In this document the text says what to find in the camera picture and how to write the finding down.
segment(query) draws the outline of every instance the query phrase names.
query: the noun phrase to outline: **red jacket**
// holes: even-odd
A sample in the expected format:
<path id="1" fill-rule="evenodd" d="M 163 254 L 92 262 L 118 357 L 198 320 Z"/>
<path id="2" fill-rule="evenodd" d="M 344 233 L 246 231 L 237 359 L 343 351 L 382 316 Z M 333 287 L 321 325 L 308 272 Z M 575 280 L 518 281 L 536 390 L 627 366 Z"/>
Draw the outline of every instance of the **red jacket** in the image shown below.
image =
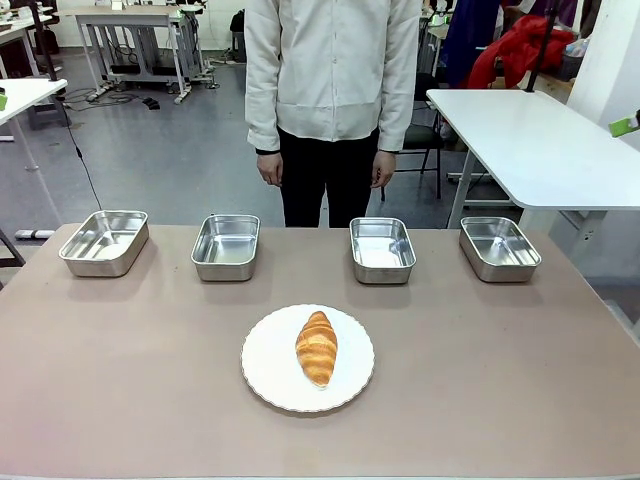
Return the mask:
<path id="1" fill-rule="evenodd" d="M 496 79 L 496 58 L 502 58 L 504 80 L 512 88 L 524 78 L 527 70 L 533 70 L 540 53 L 547 19 L 526 15 L 518 20 L 500 40 L 489 45 L 476 60 L 471 70 L 467 88 L 487 88 Z M 559 67 L 564 48 L 573 42 L 571 32 L 553 30 L 544 56 L 542 69 Z"/>

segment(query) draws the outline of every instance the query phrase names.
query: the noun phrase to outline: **hand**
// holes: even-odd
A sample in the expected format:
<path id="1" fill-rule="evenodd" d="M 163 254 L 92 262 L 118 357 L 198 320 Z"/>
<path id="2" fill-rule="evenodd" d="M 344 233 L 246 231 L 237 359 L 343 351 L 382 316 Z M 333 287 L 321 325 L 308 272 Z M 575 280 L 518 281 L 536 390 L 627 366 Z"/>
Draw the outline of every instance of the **hand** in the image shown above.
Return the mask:
<path id="1" fill-rule="evenodd" d="M 267 185 L 282 186 L 282 155 L 258 155 L 258 170 Z"/>
<path id="2" fill-rule="evenodd" d="M 393 172 L 396 171 L 396 154 L 378 150 L 373 160 L 373 172 L 371 172 L 371 188 L 384 187 L 389 183 Z"/>

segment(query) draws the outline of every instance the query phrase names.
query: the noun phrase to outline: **clothing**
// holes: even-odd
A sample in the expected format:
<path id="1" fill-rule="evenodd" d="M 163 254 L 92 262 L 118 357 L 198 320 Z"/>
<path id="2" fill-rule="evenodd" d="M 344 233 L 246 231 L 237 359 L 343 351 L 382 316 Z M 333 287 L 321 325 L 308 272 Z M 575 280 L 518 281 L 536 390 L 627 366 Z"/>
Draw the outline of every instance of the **clothing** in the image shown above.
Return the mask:
<path id="1" fill-rule="evenodd" d="M 600 12 L 601 0 L 584 0 L 582 5 L 582 19 L 580 20 L 580 36 L 587 38 L 593 33 L 596 25 L 598 13 Z"/>
<path id="2" fill-rule="evenodd" d="M 493 42 L 499 6 L 500 0 L 465 0 L 456 5 L 441 55 L 453 88 L 464 87 L 480 55 L 478 47 Z"/>
<path id="3" fill-rule="evenodd" d="M 546 29 L 546 18 L 527 15 L 518 20 L 511 30 L 478 57 L 469 77 L 468 88 L 487 88 L 496 79 L 495 63 L 498 57 L 502 58 L 504 66 L 505 87 L 515 87 L 527 70 L 533 70 Z M 562 52 L 571 42 L 573 33 L 554 29 L 542 69 L 559 67 Z"/>
<path id="4" fill-rule="evenodd" d="M 280 130 L 286 226 L 317 227 L 325 189 L 331 228 L 347 228 L 354 218 L 364 217 L 378 136 L 376 130 L 364 139 L 328 142 Z"/>
<path id="5" fill-rule="evenodd" d="M 355 140 L 402 149 L 413 112 L 421 0 L 248 0 L 248 141 Z"/>

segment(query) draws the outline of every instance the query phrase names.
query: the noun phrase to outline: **gray floor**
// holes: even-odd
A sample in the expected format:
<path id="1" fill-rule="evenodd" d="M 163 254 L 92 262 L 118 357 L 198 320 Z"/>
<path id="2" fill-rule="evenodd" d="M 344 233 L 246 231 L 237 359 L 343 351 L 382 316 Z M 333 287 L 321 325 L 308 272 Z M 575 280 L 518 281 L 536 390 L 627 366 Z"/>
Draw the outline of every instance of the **gray floor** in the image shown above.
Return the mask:
<path id="1" fill-rule="evenodd" d="M 92 85 L 80 53 L 58 57 L 68 91 Z M 139 209 L 156 224 L 200 224 L 211 212 L 251 213 L 266 226 L 283 225 L 277 189 L 266 186 L 246 142 L 244 66 L 221 66 L 218 90 L 194 88 L 182 105 L 174 105 L 164 88 L 136 91 L 152 96 L 161 109 L 140 102 L 68 111 L 73 135 L 84 154 L 104 208 Z M 428 121 L 418 110 L 416 121 Z M 78 222 L 97 210 L 85 172 L 69 133 L 57 125 L 24 131 L 64 222 Z M 459 171 L 464 153 L 444 152 L 445 171 Z M 16 145 L 0 145 L 0 227 L 11 235 L 19 228 L 54 228 L 35 179 L 23 169 Z M 400 168 L 419 166 L 421 155 L 402 156 Z M 435 152 L 431 161 L 435 162 Z M 497 186 L 479 185 L 474 195 L 501 194 Z M 445 226 L 455 186 L 443 182 L 443 199 L 435 198 L 435 174 L 402 173 L 387 190 L 388 200 L 372 195 L 369 214 L 394 216 L 416 228 Z M 326 223 L 326 212 L 323 215 Z"/>

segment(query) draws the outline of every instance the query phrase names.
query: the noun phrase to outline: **table leg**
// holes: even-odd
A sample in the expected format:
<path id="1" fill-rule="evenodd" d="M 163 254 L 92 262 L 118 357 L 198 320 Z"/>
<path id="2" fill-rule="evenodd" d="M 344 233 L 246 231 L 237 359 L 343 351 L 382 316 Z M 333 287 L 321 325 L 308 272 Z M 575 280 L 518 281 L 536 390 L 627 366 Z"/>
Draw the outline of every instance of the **table leg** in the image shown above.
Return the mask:
<path id="1" fill-rule="evenodd" d="M 40 70 L 38 70 L 38 64 L 36 63 L 36 59 L 33 56 L 33 50 L 31 49 L 31 41 L 29 40 L 29 32 L 27 29 L 22 30 L 22 43 L 24 44 L 24 49 L 27 52 L 27 58 L 29 58 L 29 65 L 31 65 L 31 73 L 34 77 L 40 76 Z"/>
<path id="2" fill-rule="evenodd" d="M 13 135 L 13 138 L 15 139 L 16 143 L 19 144 L 22 147 L 22 150 L 24 151 L 24 154 L 27 160 L 26 162 L 27 171 L 32 172 L 37 177 L 38 182 L 42 187 L 42 191 L 45 194 L 47 203 L 57 222 L 56 227 L 62 225 L 60 212 L 56 208 L 55 203 L 53 203 L 53 198 L 51 198 L 51 193 L 47 188 L 47 184 L 44 181 L 44 177 L 42 176 L 42 172 L 40 171 L 40 168 L 38 167 L 35 160 L 33 159 L 33 155 L 31 154 L 31 150 L 29 149 L 29 145 L 27 144 L 27 139 L 24 137 L 24 133 L 22 133 L 22 129 L 20 128 L 20 123 L 18 122 L 17 118 L 14 117 L 11 120 L 9 120 L 9 128 L 11 130 L 11 134 Z"/>
<path id="3" fill-rule="evenodd" d="M 182 100 L 189 94 L 191 91 L 191 86 L 186 86 L 184 81 L 184 74 L 180 69 L 180 46 L 178 45 L 177 39 L 177 31 L 175 25 L 171 23 L 171 19 L 167 20 L 167 27 L 169 28 L 169 38 L 171 38 L 171 50 L 173 51 L 173 62 L 176 66 L 176 76 L 178 77 L 178 85 L 180 86 L 180 95 L 173 101 L 175 104 L 179 105 Z"/>
<path id="4" fill-rule="evenodd" d="M 436 58 L 433 61 L 433 70 L 431 75 L 433 78 L 436 78 L 436 73 L 438 72 L 438 62 L 440 61 L 440 48 L 442 47 L 442 40 L 436 37 Z"/>
<path id="5" fill-rule="evenodd" d="M 576 238 L 575 243 L 571 247 L 571 252 L 569 253 L 569 258 L 575 264 L 577 263 L 587 252 L 589 248 L 589 242 L 602 225 L 602 221 L 604 217 L 607 216 L 606 211 L 595 211 L 589 212 L 580 225 L 580 229 L 578 230 L 578 237 Z"/>
<path id="6" fill-rule="evenodd" d="M 458 183 L 458 190 L 456 192 L 456 198 L 453 201 L 453 207 L 451 208 L 451 215 L 449 216 L 449 224 L 447 228 L 460 228 L 460 218 L 462 217 L 462 208 L 464 207 L 465 200 L 467 199 L 467 192 L 469 191 L 469 184 L 471 183 L 471 174 L 473 173 L 473 166 L 476 164 L 476 156 L 469 150 L 467 153 L 467 159 L 464 162 L 464 168 L 462 169 L 462 176 Z"/>
<path id="7" fill-rule="evenodd" d="M 91 78 L 93 78 L 93 83 L 96 84 L 96 95 L 102 95 L 104 93 L 104 89 L 100 87 L 98 83 L 98 77 L 96 77 L 96 72 L 93 70 L 93 63 L 91 62 L 91 54 L 89 53 L 89 47 L 87 47 L 87 40 L 84 38 L 84 32 L 82 31 L 82 23 L 80 23 L 80 19 L 76 17 L 76 22 L 78 24 L 78 33 L 80 34 L 80 42 L 82 43 L 82 49 L 84 50 L 84 56 L 87 58 L 87 63 L 89 64 L 89 71 L 91 72 Z M 99 49 L 100 45 L 95 45 L 95 49 Z"/>

